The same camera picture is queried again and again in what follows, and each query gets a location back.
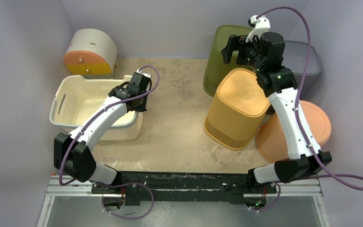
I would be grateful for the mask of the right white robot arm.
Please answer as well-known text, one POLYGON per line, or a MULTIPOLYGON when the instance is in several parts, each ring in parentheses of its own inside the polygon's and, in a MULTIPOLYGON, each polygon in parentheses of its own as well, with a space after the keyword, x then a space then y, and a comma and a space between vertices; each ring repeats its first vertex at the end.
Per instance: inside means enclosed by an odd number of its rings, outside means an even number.
POLYGON ((330 152, 322 151, 313 138, 298 96, 294 73, 283 66, 285 41, 274 32, 247 36, 231 35, 221 50, 224 64, 229 64, 237 51, 236 64, 249 65, 256 80, 281 124, 287 143, 288 158, 273 164, 250 169, 246 185, 251 192, 259 192, 268 183, 289 183, 312 178, 332 161, 330 152))

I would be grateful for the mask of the yellow slatted bin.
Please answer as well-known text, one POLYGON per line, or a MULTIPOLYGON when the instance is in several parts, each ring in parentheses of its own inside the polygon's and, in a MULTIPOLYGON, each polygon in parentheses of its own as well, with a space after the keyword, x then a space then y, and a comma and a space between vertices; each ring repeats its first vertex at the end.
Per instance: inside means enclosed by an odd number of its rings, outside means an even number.
POLYGON ((254 72, 236 68, 219 84, 204 121, 205 133, 230 150, 242 150, 256 135, 270 107, 254 72))

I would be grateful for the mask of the white perforated basket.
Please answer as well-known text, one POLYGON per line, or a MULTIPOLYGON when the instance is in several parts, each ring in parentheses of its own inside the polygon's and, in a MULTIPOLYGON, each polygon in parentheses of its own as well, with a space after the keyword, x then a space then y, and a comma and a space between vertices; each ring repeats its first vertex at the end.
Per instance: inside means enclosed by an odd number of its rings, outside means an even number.
MULTIPOLYGON (((86 79, 81 75, 66 77, 59 86, 50 109, 50 122, 69 133, 85 122, 100 107, 112 88, 130 81, 122 79, 86 79)), ((100 141, 126 141, 139 137, 143 113, 128 112, 100 138, 100 141)))

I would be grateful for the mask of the grey slatted waste bin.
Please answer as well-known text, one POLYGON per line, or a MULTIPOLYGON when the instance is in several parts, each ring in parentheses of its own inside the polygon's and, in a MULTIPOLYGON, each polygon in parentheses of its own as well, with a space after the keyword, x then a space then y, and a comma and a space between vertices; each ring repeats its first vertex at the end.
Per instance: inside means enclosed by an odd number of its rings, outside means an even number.
MULTIPOLYGON (((283 66, 289 68, 295 76, 297 84, 300 85, 303 70, 306 63, 308 44, 300 41, 285 41, 283 53, 283 66)), ((314 47, 311 47, 310 60, 306 71, 301 96, 303 96, 317 79, 321 72, 321 62, 314 47)))

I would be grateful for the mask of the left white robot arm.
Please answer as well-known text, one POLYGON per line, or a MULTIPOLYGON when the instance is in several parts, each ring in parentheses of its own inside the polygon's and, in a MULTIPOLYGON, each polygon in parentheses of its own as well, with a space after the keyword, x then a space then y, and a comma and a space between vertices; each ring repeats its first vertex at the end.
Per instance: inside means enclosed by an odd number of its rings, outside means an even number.
POLYGON ((116 169, 95 161, 92 150, 110 127, 128 112, 146 111, 147 96, 157 87, 152 79, 140 70, 130 81, 111 89, 103 104, 80 126, 68 134, 54 138, 54 167, 59 171, 60 185, 65 186, 64 175, 73 181, 95 181, 104 184, 109 193, 121 190, 122 180, 116 169))

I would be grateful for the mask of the olive green slatted bin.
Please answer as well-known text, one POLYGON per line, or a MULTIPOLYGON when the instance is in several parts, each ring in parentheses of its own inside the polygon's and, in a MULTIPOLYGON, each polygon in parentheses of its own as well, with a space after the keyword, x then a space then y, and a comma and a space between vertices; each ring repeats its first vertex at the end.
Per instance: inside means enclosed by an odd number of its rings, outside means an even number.
POLYGON ((217 28, 203 78, 203 88, 208 95, 214 96, 218 85, 224 77, 231 70, 241 67, 236 64, 238 51, 233 52, 229 64, 224 64, 223 62, 221 50, 226 47, 229 36, 248 35, 250 31, 251 28, 249 27, 235 25, 223 25, 217 28))

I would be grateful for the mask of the orange plastic bucket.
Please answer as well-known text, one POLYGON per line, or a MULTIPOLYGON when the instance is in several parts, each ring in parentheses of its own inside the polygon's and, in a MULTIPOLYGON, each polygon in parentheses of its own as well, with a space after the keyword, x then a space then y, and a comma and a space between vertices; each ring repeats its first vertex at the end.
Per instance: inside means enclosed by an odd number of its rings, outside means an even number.
MULTIPOLYGON (((301 100, 300 103, 316 142, 323 146, 331 136, 332 127, 328 116, 311 102, 301 100)), ((255 141, 260 153, 269 162, 288 158, 287 143, 276 113, 260 127, 255 141)))

